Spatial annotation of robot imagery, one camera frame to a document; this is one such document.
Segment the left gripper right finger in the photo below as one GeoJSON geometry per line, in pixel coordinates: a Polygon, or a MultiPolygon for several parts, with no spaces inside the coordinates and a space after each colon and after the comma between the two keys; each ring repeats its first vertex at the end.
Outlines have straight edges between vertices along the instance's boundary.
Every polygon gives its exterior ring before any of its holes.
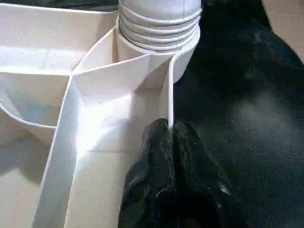
{"type": "Polygon", "coordinates": [[[175,123],[173,152],[181,217],[199,228],[246,228],[227,175],[189,123],[175,123]]]}

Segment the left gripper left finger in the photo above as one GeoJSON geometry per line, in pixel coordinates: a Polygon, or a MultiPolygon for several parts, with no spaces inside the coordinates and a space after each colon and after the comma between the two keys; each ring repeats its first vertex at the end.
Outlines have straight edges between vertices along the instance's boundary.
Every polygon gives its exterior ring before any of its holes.
{"type": "Polygon", "coordinates": [[[145,127],[135,162],[125,177],[119,228],[175,228],[177,186],[166,119],[145,127]]]}

